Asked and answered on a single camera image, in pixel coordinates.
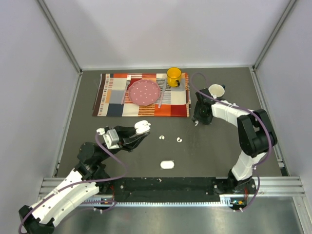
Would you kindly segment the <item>dark green white mug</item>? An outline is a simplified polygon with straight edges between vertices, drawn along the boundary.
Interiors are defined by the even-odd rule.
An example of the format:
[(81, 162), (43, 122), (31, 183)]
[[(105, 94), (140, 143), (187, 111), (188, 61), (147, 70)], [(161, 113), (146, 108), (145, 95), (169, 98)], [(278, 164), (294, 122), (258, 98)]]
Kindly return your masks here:
[(222, 100), (225, 94), (225, 88), (219, 84), (212, 84), (209, 88), (209, 93), (214, 99)]

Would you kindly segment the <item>white oval charging case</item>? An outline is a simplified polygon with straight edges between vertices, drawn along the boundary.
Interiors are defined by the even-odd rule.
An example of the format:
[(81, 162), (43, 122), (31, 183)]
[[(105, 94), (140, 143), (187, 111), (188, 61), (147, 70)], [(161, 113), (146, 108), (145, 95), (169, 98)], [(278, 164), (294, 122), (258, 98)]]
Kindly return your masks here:
[(161, 169), (164, 169), (164, 170), (173, 169), (175, 167), (175, 163), (173, 160), (164, 160), (164, 161), (161, 161), (160, 167)]

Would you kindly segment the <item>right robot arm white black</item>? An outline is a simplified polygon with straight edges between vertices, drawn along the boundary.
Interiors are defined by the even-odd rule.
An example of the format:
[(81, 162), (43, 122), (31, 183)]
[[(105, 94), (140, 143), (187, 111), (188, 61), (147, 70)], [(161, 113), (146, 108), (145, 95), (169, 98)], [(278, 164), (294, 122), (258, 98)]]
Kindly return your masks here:
[(237, 106), (223, 98), (213, 98), (207, 88), (195, 93), (197, 102), (193, 121), (209, 125), (218, 118), (232, 124), (238, 130), (241, 153), (237, 163), (229, 170), (226, 188), (239, 193), (251, 180), (259, 163), (267, 159), (277, 136), (267, 112)]

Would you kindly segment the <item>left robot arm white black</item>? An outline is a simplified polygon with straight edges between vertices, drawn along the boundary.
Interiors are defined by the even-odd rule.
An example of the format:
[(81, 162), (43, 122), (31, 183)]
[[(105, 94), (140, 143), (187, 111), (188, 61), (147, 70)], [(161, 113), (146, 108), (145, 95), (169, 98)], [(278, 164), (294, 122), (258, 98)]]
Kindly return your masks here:
[(142, 120), (133, 127), (97, 129), (95, 142), (81, 145), (79, 162), (69, 175), (40, 201), (20, 208), (18, 232), (25, 229), (28, 234), (51, 234), (71, 211), (88, 198), (108, 192), (111, 182), (125, 177), (125, 174), (110, 177), (105, 172), (103, 161), (112, 158), (127, 170), (126, 164), (116, 154), (132, 152), (149, 135), (150, 128), (150, 123)]

